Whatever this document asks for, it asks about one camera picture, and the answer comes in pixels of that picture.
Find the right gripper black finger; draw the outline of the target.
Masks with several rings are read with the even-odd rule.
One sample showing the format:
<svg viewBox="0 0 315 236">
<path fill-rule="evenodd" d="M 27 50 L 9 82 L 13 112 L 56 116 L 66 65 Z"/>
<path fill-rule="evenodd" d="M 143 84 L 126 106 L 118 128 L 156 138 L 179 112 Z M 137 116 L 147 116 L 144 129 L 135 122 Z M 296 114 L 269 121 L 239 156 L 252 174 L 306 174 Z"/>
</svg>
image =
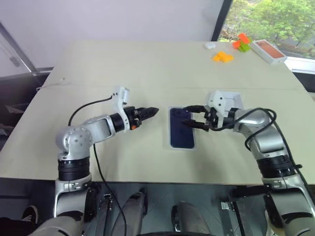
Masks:
<svg viewBox="0 0 315 236">
<path fill-rule="evenodd" d="M 190 105 L 183 108 L 187 112 L 191 113 L 205 113 L 206 109 L 202 105 Z"/>
<path fill-rule="evenodd" d="M 193 119 L 186 119 L 186 120 L 182 121 L 182 124 L 184 124 L 190 128 L 206 130 L 205 123 L 198 122 L 198 121 L 195 121 Z"/>
</svg>

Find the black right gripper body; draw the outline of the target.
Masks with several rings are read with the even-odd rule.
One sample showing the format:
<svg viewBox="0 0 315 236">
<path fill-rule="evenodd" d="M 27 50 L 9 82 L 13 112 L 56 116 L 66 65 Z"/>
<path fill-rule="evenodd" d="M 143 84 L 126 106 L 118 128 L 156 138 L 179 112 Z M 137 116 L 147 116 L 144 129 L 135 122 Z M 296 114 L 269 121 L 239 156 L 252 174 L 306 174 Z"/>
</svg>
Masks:
<svg viewBox="0 0 315 236">
<path fill-rule="evenodd" d="M 213 107 L 210 108 L 209 106 L 204 106 L 204 113 L 205 123 L 203 130 L 208 132 L 209 130 L 216 129 L 218 127 L 219 121 L 216 109 Z"/>
</svg>

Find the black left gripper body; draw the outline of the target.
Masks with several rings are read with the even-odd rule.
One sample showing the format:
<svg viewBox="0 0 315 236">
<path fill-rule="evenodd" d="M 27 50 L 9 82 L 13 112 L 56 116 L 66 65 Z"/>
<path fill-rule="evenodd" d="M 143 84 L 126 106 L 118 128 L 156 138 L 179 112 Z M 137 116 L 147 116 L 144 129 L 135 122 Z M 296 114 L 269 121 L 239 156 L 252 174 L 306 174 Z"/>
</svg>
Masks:
<svg viewBox="0 0 315 236">
<path fill-rule="evenodd" d="M 135 108 L 133 106 L 128 106 L 124 108 L 125 114 L 127 115 L 130 129 L 138 128 L 142 123 L 141 112 L 144 108 Z"/>
</svg>

